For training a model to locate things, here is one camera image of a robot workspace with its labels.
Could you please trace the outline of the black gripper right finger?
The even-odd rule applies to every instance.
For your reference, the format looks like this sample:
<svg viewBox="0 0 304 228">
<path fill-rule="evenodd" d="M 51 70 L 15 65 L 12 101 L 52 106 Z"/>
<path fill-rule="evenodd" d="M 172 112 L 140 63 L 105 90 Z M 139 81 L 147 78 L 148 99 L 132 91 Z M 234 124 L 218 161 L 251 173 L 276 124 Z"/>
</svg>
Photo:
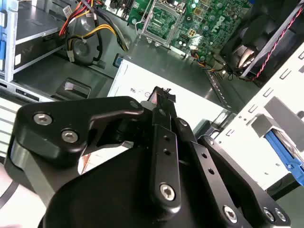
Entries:
<svg viewBox="0 0 304 228">
<path fill-rule="evenodd" d="M 286 212 L 209 136 L 196 139 L 175 118 L 182 149 L 199 175 L 210 211 L 219 225 L 290 225 Z"/>
</svg>

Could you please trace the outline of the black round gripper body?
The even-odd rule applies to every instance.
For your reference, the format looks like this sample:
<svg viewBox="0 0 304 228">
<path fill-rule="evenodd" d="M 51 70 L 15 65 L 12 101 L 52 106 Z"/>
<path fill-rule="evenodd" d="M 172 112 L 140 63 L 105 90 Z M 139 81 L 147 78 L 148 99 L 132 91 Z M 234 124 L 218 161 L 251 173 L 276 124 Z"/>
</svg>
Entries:
<svg viewBox="0 0 304 228">
<path fill-rule="evenodd" d="M 268 228 L 219 225 L 207 193 L 191 164 L 179 165 L 181 207 L 160 210 L 148 190 L 150 156 L 124 152 L 64 185 L 52 198 L 46 228 Z"/>
</svg>

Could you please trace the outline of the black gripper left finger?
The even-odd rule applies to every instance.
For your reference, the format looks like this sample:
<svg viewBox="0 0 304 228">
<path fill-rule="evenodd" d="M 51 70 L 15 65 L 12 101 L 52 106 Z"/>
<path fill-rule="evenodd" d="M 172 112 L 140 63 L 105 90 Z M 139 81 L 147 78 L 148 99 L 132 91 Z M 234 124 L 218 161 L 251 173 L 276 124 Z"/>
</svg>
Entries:
<svg viewBox="0 0 304 228">
<path fill-rule="evenodd" d="M 106 146 L 133 142 L 151 152 L 149 194 L 160 210 L 176 213 L 181 187 L 176 134 L 175 97 L 155 87 L 151 109 L 129 96 L 33 103 L 16 114 L 9 144 L 9 176 L 33 189 L 25 173 L 30 155 L 46 166 L 66 170 L 85 155 Z"/>
</svg>

